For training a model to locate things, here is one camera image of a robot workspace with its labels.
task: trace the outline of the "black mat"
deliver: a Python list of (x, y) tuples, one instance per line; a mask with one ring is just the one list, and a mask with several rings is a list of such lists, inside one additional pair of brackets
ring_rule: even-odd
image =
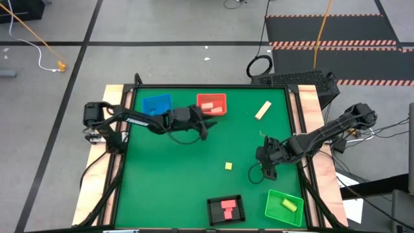
[[(323, 16), (269, 16), (266, 23), (269, 41), (316, 41), (322, 21)], [(397, 39), (380, 15), (329, 16), (321, 41), (340, 40), (396, 41)]]
[[(312, 70), (313, 57), (314, 49), (274, 50), (274, 68), (278, 73)], [(408, 61), (412, 58), (414, 52), (400, 50), (320, 50), (316, 68), (332, 71), (338, 80), (347, 80), (338, 84), (374, 85), (378, 80), (375, 85), (411, 85), (406, 81), (414, 80), (414, 61)]]

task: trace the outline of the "white label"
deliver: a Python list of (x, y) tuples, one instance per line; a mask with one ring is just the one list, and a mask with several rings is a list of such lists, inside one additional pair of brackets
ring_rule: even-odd
[(145, 122), (142, 122), (142, 121), (139, 121), (139, 120), (130, 119), (130, 118), (127, 119), (127, 122), (130, 122), (130, 123), (133, 123), (133, 124), (138, 124), (140, 126), (148, 126), (149, 125), (148, 123), (145, 123)]

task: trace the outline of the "green mat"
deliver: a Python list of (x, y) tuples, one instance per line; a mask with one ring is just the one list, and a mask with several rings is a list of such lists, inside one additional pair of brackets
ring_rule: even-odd
[[(139, 89), (135, 110), (142, 110), (143, 98), (160, 94), (170, 94), (173, 107), (195, 104), (198, 93), (227, 95), (228, 112), (214, 118), (218, 124), (206, 141), (180, 145), (167, 135), (132, 126), (115, 226), (210, 228), (206, 200), (240, 194), (246, 221), (218, 228), (306, 228), (306, 221), (295, 227), (265, 216), (269, 189), (301, 197), (296, 165), (278, 166), (276, 181), (252, 184), (247, 177), (257, 162), (256, 148), (263, 145), (260, 131), (279, 139), (291, 136), (284, 90)], [(272, 105), (257, 121), (254, 116), (267, 100)], [(198, 134), (191, 130), (173, 136), (189, 142)], [(231, 171), (224, 169), (225, 162), (233, 163)], [(259, 166), (252, 178), (260, 180)]]

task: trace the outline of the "yellow cable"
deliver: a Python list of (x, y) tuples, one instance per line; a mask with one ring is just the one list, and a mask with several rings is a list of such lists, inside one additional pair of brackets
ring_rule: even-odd
[(52, 51), (58, 58), (62, 59), (63, 61), (67, 61), (66, 58), (63, 56), (60, 56), (57, 52), (55, 52), (52, 48), (49, 47), (49, 45), (42, 40), (32, 29), (30, 29), (21, 19), (19, 19), (15, 14), (13, 14), (7, 7), (5, 7), (3, 4), (0, 3), (1, 8), (3, 8), (5, 11), (7, 11), (10, 15), (12, 15), (15, 19), (17, 19), (25, 28), (33, 34), (38, 40), (40, 40), (50, 51)]
[(313, 69), (315, 69), (315, 67), (316, 67), (316, 57), (318, 55), (319, 42), (321, 40), (322, 31), (323, 31), (323, 28), (325, 26), (326, 18), (328, 17), (328, 14), (329, 14), (329, 10), (331, 9), (331, 5), (332, 5), (332, 0), (329, 0), (328, 9), (326, 9), (326, 13), (325, 13), (325, 16), (323, 17), (323, 21), (322, 21), (322, 26), (321, 26), (321, 29), (319, 30), (318, 39), (316, 40), (315, 54), (313, 56)]

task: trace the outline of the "red block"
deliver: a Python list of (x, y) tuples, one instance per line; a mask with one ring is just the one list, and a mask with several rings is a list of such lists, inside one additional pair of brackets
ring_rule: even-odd
[(224, 211), (224, 219), (231, 219), (233, 218), (232, 212), (231, 211)]
[(234, 208), (235, 200), (221, 201), (221, 208)]

